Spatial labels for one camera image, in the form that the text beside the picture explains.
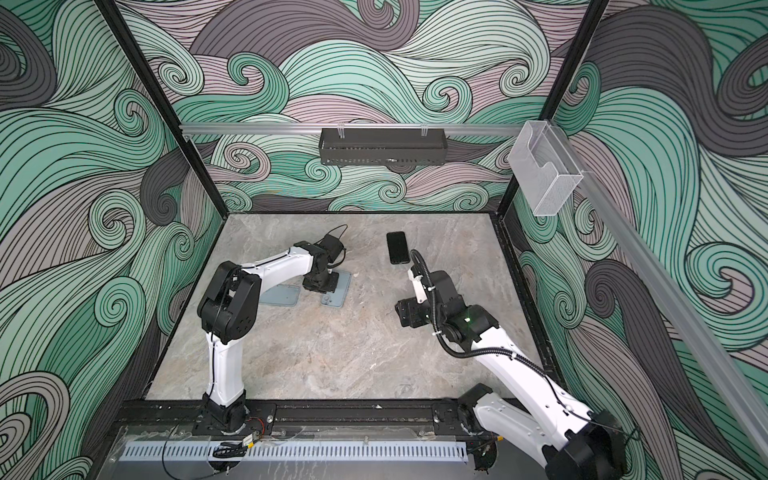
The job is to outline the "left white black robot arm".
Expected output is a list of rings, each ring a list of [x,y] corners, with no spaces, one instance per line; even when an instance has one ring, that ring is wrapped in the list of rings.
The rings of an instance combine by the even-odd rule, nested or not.
[[[223,434],[245,427],[248,413],[242,377],[243,339],[256,323],[261,294],[300,277],[302,287],[320,294],[336,291],[346,247],[330,233],[312,243],[251,263],[221,263],[197,307],[208,348],[209,381],[203,394],[204,419]]]

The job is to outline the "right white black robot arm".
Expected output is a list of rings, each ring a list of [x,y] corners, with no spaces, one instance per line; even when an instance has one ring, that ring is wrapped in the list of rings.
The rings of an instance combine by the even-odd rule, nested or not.
[[[552,380],[480,305],[468,305],[444,271],[408,270],[414,295],[395,310],[404,327],[429,326],[445,353],[476,360],[516,399],[479,384],[463,397],[464,428],[493,433],[538,463],[550,479],[619,479],[627,435],[608,411],[594,412]]]

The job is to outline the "black phone case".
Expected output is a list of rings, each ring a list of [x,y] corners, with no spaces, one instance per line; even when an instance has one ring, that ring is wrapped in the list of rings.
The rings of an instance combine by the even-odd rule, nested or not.
[[[402,265],[411,262],[407,237],[403,231],[388,232],[386,234],[386,242],[389,260],[392,265]]]

